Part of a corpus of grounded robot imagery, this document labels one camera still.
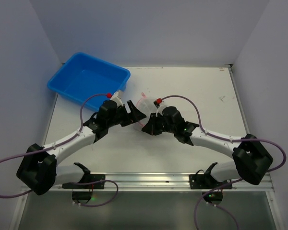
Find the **white mesh laundry bag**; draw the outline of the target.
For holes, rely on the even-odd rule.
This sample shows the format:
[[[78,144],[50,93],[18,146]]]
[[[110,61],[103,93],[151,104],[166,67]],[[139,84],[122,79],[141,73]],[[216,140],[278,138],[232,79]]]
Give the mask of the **white mesh laundry bag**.
[[[154,104],[154,101],[156,100],[156,97],[152,96],[147,96],[143,92],[141,93],[141,98],[136,104],[136,108],[146,115],[146,118],[138,121],[135,125],[134,128],[136,130],[141,131],[142,128],[148,123],[150,119],[151,113],[155,113],[157,111],[157,107]]]

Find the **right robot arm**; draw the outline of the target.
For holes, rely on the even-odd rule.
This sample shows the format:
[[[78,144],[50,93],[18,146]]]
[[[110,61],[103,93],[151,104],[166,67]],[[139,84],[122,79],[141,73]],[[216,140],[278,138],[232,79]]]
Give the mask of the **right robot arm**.
[[[217,139],[205,134],[198,124],[185,121],[174,106],[152,113],[141,131],[152,136],[171,133],[183,144],[208,148],[231,158],[229,162],[211,164],[204,172],[208,179],[219,183],[243,179],[258,185],[273,163],[272,156],[255,136],[247,134],[237,142],[227,136]]]

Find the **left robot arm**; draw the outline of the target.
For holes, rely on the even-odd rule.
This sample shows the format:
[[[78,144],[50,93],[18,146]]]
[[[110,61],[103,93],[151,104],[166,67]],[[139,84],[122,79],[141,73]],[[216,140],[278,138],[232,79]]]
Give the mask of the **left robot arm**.
[[[137,123],[146,118],[132,101],[118,105],[106,100],[99,111],[81,123],[78,130],[46,146],[31,145],[24,156],[16,176],[37,195],[45,194],[52,186],[65,183],[80,183],[90,171],[80,163],[69,166],[60,164],[80,149],[94,144],[116,125],[122,127]]]

